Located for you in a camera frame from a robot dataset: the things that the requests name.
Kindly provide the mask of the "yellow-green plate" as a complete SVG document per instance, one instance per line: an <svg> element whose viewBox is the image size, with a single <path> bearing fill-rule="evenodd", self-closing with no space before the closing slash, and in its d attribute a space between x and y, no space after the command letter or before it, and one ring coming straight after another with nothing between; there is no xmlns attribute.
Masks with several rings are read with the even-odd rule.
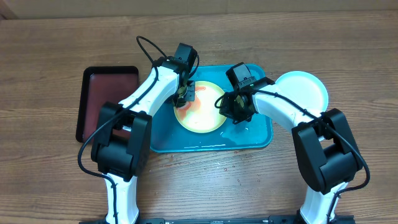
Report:
<svg viewBox="0 0 398 224"><path fill-rule="evenodd" d="M195 100L174 108L177 121L194 133L209 133L220 128L226 117L215 107L215 101L222 95L224 90L212 82L195 82Z"/></svg>

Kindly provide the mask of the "light blue plate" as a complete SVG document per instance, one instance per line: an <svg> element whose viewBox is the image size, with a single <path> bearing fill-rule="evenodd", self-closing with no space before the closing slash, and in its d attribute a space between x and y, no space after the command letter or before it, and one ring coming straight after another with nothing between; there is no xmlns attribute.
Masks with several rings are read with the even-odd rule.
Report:
<svg viewBox="0 0 398 224"><path fill-rule="evenodd" d="M275 84L286 96L302 108L325 111L329 97L325 85L314 75L303 71L287 72Z"/></svg>

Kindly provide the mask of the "green and pink sponge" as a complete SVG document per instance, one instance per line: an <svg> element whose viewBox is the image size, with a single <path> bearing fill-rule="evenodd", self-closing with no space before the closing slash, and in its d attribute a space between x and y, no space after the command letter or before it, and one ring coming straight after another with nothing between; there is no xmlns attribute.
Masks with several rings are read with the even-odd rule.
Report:
<svg viewBox="0 0 398 224"><path fill-rule="evenodd" d="M192 101L174 100L174 107L178 110L184 110L191 107L192 103Z"/></svg>

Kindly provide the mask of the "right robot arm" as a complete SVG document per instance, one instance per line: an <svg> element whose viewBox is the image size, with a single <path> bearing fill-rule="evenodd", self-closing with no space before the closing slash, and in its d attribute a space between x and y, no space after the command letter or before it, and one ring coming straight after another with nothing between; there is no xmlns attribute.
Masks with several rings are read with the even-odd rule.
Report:
<svg viewBox="0 0 398 224"><path fill-rule="evenodd" d="M233 90L215 102L233 123L263 114L289 131L300 174L308 185L295 215L271 215L266 223L354 223L336 215L341 194L368 185L370 170L359 152L346 116L327 110L328 93L311 73L287 72L276 81L257 79L241 62L226 71Z"/></svg>

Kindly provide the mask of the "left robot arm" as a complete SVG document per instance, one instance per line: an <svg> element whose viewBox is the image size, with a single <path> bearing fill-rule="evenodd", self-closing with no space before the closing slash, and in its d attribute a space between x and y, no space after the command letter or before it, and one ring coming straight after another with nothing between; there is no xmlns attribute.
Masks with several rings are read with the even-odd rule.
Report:
<svg viewBox="0 0 398 224"><path fill-rule="evenodd" d="M195 99L190 78L197 58L191 45L179 44L173 56L151 61L149 76L132 95L101 107L97 128L88 137L98 166L95 176L105 180L108 194L101 223L138 223L137 177L148 160L152 118L166 101L180 108Z"/></svg>

